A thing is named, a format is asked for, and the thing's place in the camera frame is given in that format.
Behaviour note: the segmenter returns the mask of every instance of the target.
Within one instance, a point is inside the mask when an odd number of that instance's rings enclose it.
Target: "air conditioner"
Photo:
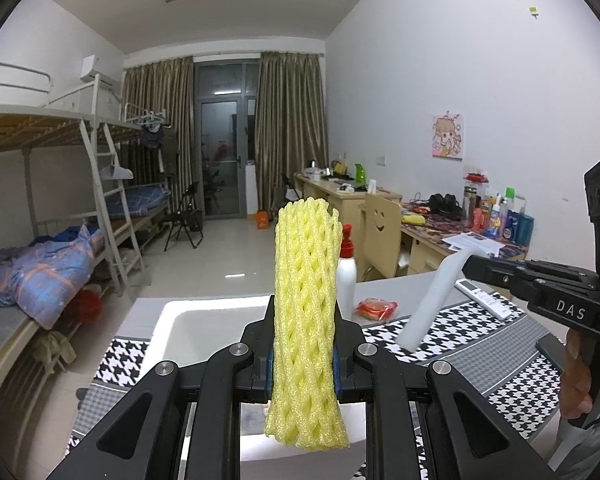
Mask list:
[[[114,92],[120,91],[120,81],[111,75],[107,75],[99,67],[100,58],[98,56],[87,56],[82,60],[82,73],[80,79],[85,83],[90,83],[96,77],[96,74],[100,74],[100,81],[104,86],[108,86]]]

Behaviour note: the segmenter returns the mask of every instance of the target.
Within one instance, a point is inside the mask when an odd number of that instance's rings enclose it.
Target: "white foam tube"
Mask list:
[[[474,248],[450,254],[442,260],[431,285],[429,285],[429,290],[418,305],[418,309],[396,338],[395,341],[398,345],[406,348],[409,352],[415,352],[418,349],[445,304],[446,298],[454,288],[464,264],[469,256],[474,254],[486,256],[484,251]]]

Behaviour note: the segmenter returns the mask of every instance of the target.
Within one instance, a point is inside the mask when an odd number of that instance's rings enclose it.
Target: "red spray nozzle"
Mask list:
[[[341,258],[353,258],[353,242],[351,241],[351,225],[342,226],[342,244],[340,245]]]

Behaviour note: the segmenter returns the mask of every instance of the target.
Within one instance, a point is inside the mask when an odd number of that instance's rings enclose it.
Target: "curtain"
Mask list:
[[[318,56],[263,52],[255,123],[258,206],[270,212],[282,174],[315,159],[327,164],[327,133]]]
[[[197,174],[193,157],[192,118],[193,58],[168,59],[158,63],[130,68],[125,73],[122,89],[124,103],[131,103],[155,112],[166,110],[177,141],[174,168],[167,168],[171,189],[171,208],[175,208],[182,193]],[[122,146],[122,165],[134,172],[133,185],[163,182],[158,168],[158,152],[138,140]]]

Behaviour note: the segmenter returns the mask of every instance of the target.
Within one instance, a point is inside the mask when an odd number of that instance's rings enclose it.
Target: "human hand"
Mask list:
[[[589,413],[593,408],[593,400],[589,395],[591,389],[591,372],[582,361],[580,354],[582,340],[575,330],[567,332],[566,361],[567,366],[560,378],[560,412],[566,419],[578,418]]]

